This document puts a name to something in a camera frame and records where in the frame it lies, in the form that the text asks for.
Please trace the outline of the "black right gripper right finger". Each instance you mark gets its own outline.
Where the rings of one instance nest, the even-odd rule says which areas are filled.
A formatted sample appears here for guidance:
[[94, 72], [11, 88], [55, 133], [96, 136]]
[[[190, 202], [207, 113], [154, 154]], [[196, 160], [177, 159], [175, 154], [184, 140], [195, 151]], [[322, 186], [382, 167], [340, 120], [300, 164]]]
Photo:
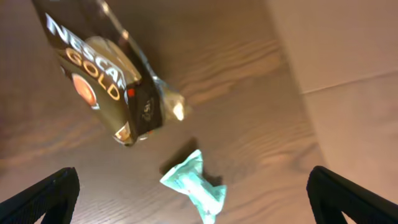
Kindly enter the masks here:
[[317, 224], [397, 223], [397, 204], [323, 166], [315, 166], [307, 194]]

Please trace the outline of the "small teal tissue packet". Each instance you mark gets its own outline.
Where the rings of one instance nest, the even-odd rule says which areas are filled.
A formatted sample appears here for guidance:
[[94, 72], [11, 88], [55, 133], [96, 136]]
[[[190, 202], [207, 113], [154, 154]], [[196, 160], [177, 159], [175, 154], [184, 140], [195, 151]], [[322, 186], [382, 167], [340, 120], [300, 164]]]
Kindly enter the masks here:
[[226, 185], [213, 186], [203, 176], [201, 150], [193, 151], [183, 162], [172, 167], [160, 183], [189, 197], [204, 224], [214, 224], [226, 198]]

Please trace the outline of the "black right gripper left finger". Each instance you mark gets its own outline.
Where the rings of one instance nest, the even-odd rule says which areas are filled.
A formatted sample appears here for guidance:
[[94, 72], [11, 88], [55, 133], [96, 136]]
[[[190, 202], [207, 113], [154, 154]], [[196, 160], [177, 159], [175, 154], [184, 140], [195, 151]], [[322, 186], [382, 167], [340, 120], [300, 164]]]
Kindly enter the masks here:
[[1, 202], [1, 223], [70, 223], [80, 192], [74, 167], [65, 167]]

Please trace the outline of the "brown Nescafe Gold coffee bag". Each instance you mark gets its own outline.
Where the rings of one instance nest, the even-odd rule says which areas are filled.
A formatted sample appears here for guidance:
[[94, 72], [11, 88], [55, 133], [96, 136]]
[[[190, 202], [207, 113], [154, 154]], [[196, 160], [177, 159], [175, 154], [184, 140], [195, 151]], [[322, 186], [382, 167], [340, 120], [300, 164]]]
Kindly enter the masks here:
[[113, 138], [132, 146], [187, 115], [106, 1], [34, 0], [63, 74]]

